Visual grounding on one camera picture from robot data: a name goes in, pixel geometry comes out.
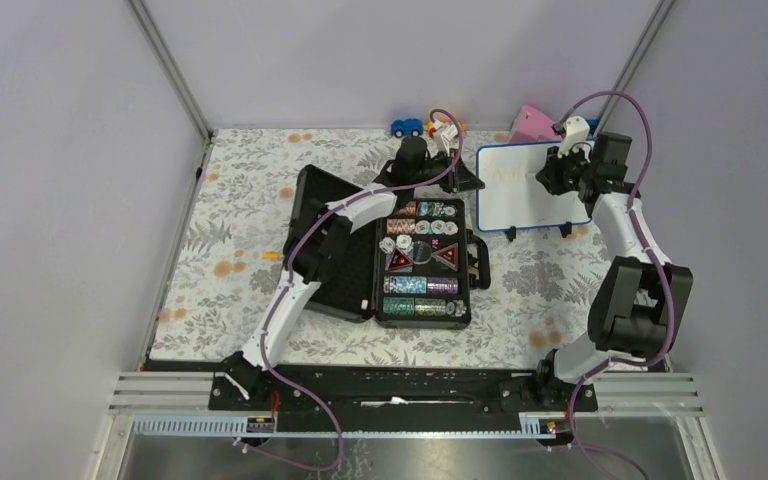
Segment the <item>blue framed whiteboard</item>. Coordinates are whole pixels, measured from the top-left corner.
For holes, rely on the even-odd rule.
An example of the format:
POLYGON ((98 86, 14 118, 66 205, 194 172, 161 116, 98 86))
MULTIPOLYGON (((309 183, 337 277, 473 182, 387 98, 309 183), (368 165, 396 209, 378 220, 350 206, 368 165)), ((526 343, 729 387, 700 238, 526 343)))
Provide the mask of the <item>blue framed whiteboard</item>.
POLYGON ((475 218, 482 232, 586 225, 591 222, 574 192, 550 194, 536 180, 555 142, 485 145, 475 154, 475 218))

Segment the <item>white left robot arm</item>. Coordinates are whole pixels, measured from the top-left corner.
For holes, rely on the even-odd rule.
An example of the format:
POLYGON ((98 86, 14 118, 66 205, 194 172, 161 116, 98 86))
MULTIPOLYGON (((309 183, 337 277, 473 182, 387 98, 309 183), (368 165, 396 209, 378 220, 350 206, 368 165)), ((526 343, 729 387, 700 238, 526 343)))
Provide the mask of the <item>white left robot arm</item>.
POLYGON ((336 275, 356 230, 406 206, 420 187, 461 190, 456 170, 464 165, 463 136, 456 136, 455 146, 440 133, 434 141, 438 152, 432 156, 423 138, 405 137, 395 158, 360 191, 327 203, 303 204, 284 244, 281 275, 267 310, 223 372, 242 408, 256 411, 269 401, 271 387, 264 374, 278 375, 274 366, 290 330, 313 294, 336 275))

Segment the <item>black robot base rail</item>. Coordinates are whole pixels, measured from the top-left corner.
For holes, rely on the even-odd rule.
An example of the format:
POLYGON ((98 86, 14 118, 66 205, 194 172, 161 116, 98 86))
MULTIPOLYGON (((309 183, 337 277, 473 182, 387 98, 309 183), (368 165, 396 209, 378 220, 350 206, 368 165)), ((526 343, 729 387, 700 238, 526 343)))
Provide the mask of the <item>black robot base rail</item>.
POLYGON ((514 432, 539 417, 598 408, 592 387, 534 370, 284 364, 258 371, 228 360, 214 374, 212 411, 264 412, 281 433, 514 432))

